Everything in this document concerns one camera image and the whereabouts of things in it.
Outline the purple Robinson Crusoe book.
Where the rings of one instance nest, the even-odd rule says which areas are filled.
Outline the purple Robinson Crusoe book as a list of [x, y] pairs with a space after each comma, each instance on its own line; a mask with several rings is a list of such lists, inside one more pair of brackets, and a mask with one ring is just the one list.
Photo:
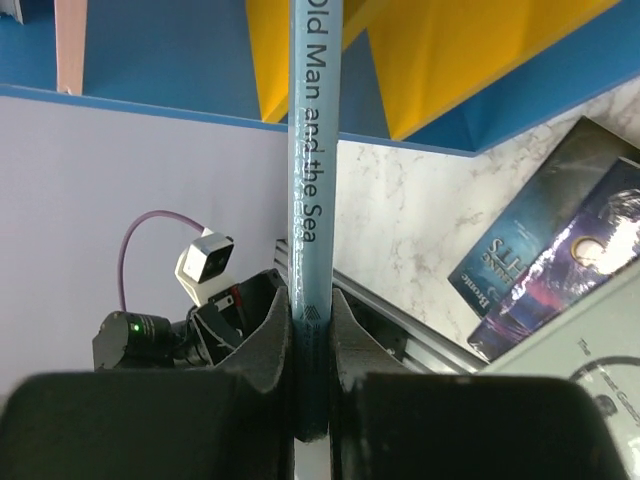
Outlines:
[[468, 337], [491, 362], [639, 257], [639, 163], [621, 157]]

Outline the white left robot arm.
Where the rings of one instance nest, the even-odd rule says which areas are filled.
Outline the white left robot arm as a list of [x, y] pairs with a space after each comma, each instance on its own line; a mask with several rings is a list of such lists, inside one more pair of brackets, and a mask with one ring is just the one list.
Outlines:
[[151, 314], [114, 311], [92, 340], [94, 369], [215, 366], [264, 322], [284, 285], [277, 270], [265, 270], [191, 307], [176, 323]]

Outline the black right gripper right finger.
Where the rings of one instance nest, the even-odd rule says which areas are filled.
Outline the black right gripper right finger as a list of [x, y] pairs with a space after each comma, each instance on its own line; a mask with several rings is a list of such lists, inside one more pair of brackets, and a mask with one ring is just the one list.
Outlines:
[[594, 401], [546, 377], [418, 374], [333, 294], [330, 444], [336, 479], [623, 479]]

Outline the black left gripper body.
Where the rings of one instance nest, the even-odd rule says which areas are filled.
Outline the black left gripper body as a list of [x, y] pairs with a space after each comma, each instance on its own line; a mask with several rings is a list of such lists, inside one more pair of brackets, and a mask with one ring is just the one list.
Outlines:
[[264, 270], [194, 307], [187, 317], [187, 365], [221, 363], [263, 324], [284, 286], [276, 269]]

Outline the light blue Old Man book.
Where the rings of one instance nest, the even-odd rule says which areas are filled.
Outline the light blue Old Man book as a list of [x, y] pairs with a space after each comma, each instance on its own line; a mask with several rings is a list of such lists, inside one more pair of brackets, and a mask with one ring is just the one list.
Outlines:
[[343, 4], [289, 4], [288, 296], [294, 334], [295, 436], [324, 437], [336, 201]]

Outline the grey Great Gatsby book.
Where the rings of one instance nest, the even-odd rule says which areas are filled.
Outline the grey Great Gatsby book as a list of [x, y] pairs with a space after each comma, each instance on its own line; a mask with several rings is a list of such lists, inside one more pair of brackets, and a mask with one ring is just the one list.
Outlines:
[[639, 477], [639, 265], [626, 268], [493, 361], [483, 375], [546, 376], [585, 389], [631, 479]]

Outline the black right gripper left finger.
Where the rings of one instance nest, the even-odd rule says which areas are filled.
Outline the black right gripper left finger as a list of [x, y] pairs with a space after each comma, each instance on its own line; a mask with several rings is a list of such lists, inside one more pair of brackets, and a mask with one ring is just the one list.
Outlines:
[[279, 290], [221, 364], [41, 374], [1, 415], [5, 479], [290, 479], [292, 327]]

